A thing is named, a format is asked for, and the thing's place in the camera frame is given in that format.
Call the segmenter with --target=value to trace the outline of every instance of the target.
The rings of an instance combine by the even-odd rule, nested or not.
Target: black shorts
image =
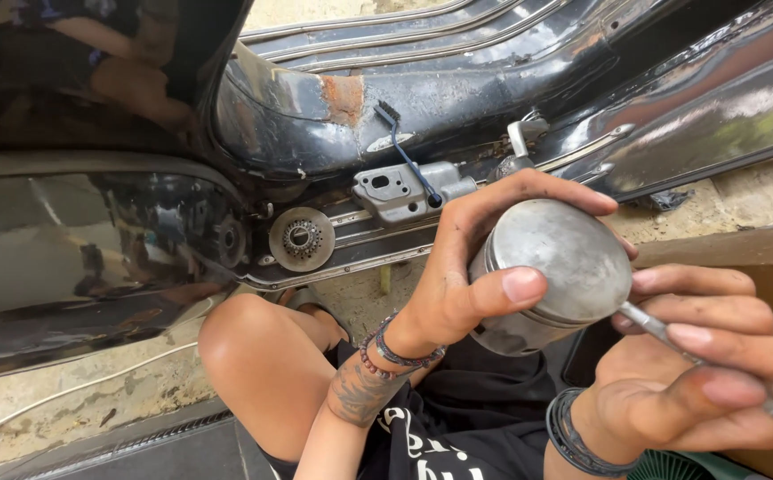
[[[343,340],[324,356],[338,368],[356,353]],[[541,352],[501,356],[471,336],[450,346],[437,368],[410,391],[421,397],[425,422],[435,435],[543,422],[546,406],[556,393]],[[297,463],[263,453],[280,478],[294,476]],[[364,455],[360,468],[365,467],[365,460]]]

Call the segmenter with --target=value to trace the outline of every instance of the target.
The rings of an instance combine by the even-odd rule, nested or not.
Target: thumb
[[[495,317],[531,308],[546,293],[547,281],[531,267],[490,272],[458,290],[455,305],[466,318]]]
[[[631,435],[661,448],[706,420],[761,405],[765,395],[765,387],[747,373],[706,366],[688,370],[661,391],[624,396],[615,409]]]

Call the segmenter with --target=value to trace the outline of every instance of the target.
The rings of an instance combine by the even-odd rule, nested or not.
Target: foot
[[[294,295],[294,292],[296,291],[297,289],[287,289],[284,291],[280,297],[280,300],[277,301],[277,305],[285,307],[285,304],[288,303],[288,300],[292,298],[292,295]],[[327,329],[330,336],[330,348],[335,347],[339,340],[345,340],[346,342],[350,341],[348,332],[339,326],[336,319],[330,313],[325,312],[321,308],[318,308],[317,305],[313,303],[305,303],[301,305],[297,311],[306,313],[310,317],[315,318],[318,323],[322,324],[324,328]]]

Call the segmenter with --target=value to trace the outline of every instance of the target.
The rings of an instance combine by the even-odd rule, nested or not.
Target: piston
[[[470,264],[469,280],[523,266],[547,278],[543,299],[530,309],[484,319],[472,332],[499,355],[530,355],[611,316],[632,285],[629,257],[615,234],[557,200],[528,200],[509,208]]]

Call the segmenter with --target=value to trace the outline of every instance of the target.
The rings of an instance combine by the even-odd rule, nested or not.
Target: white cable
[[[121,372],[114,373],[113,375],[104,376],[104,377],[102,377],[102,378],[100,378],[98,380],[93,380],[92,382],[86,383],[84,385],[78,385],[77,387],[72,387],[72,388],[66,389],[66,390],[64,390],[62,392],[59,392],[59,393],[56,393],[56,394],[54,394],[54,395],[52,395],[50,397],[46,397],[46,398],[44,398],[44,399],[42,399],[40,401],[36,401],[34,403],[31,403],[28,407],[25,407],[25,408],[22,408],[20,410],[17,410],[16,412],[13,412],[13,413],[9,414],[7,417],[4,417],[3,419],[1,419],[0,420],[0,426],[4,425],[5,423],[9,422],[10,420],[15,419],[16,417],[18,417],[21,414],[23,414],[25,412],[28,412],[29,410],[32,410],[34,408],[39,407],[43,403],[46,403],[48,401],[51,401],[51,400],[54,400],[54,399],[57,399],[57,398],[61,398],[64,395],[71,394],[72,392],[80,390],[82,388],[90,387],[90,386],[93,386],[93,385],[96,385],[96,384],[101,384],[102,382],[105,382],[105,381],[110,380],[112,378],[116,378],[117,376],[120,376],[120,375],[125,375],[126,373],[129,373],[129,372],[131,372],[133,370],[141,368],[141,366],[143,366],[143,365],[146,365],[146,364],[149,364],[149,363],[153,363],[154,361],[162,359],[162,358],[166,357],[167,355],[173,355],[176,352],[180,352],[180,351],[184,350],[185,348],[196,347],[196,346],[197,346],[197,343],[193,342],[193,343],[190,343],[188,345],[182,345],[181,347],[173,348],[172,350],[168,350],[168,351],[164,352],[161,355],[155,355],[154,357],[150,358],[149,360],[144,360],[144,361],[142,361],[141,363],[139,363],[137,365],[129,366],[129,368],[126,368],[125,370],[123,370]]]

